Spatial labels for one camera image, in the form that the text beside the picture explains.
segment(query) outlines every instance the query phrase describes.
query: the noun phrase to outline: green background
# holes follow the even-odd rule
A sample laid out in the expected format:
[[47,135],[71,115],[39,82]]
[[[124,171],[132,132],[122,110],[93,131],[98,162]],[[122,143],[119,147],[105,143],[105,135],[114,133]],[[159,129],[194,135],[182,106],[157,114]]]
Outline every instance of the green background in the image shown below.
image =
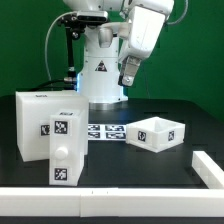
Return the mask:
[[[175,0],[170,21],[177,19],[184,0]],[[69,11],[62,0],[0,1],[0,96],[48,80],[44,42],[51,23]],[[112,21],[120,20],[110,13]],[[179,25],[164,27],[151,57],[142,63],[128,96],[184,99],[224,121],[224,1],[189,0]],[[75,64],[81,70],[83,40],[74,43]],[[64,28],[54,28],[49,42],[53,79],[66,75]]]

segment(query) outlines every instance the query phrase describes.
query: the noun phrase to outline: table surface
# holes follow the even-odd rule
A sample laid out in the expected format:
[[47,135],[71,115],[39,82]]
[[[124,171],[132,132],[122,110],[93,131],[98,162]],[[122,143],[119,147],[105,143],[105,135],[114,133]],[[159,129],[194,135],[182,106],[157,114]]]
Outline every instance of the table surface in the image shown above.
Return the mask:
[[[15,97],[0,98],[0,187],[49,186],[49,160],[22,161],[16,142]],[[207,188],[191,167],[193,151],[205,151],[224,169],[224,123],[183,100],[130,99],[123,108],[90,111],[90,124],[128,124],[161,117],[186,125],[184,143],[153,153],[125,142],[90,141],[77,187]],[[182,218],[9,218],[0,223],[182,223]],[[185,218],[221,223],[220,218]]]

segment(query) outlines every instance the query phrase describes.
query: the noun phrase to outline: white cube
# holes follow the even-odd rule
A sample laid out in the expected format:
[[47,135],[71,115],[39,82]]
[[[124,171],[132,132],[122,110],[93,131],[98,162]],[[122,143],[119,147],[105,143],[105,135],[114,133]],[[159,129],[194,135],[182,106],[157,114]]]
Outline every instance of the white cube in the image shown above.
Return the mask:
[[[17,144],[23,161],[49,159],[50,115],[61,108],[84,110],[83,125],[88,126],[88,99],[73,90],[16,93]],[[88,138],[88,129],[83,135]]]
[[50,118],[49,184],[77,186],[88,141],[84,110],[60,110]]
[[153,117],[127,124],[126,143],[160,152],[183,143],[185,124]]

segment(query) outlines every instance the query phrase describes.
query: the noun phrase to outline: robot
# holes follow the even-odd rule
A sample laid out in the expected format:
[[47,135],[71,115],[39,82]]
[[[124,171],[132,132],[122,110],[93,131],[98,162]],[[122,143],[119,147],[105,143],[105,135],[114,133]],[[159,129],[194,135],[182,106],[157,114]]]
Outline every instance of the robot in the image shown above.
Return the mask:
[[[85,35],[84,67],[77,76],[77,92],[89,99],[92,109],[107,110],[127,101],[123,87],[133,85],[141,62],[152,53],[174,0],[63,1],[73,10],[61,19],[70,39]],[[124,22],[110,22],[108,11],[119,11]],[[123,40],[120,51],[119,39]],[[74,73],[72,60],[70,73]]]

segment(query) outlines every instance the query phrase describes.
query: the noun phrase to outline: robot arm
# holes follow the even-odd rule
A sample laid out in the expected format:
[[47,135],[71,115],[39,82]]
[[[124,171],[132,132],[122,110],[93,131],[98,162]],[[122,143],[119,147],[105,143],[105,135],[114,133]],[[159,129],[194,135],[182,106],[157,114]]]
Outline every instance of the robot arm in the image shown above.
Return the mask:
[[101,47],[109,47],[115,33],[123,39],[119,54],[122,64],[119,85],[132,86],[141,61],[151,55],[173,4],[173,0],[125,0],[122,11],[127,16],[126,22],[101,26]]

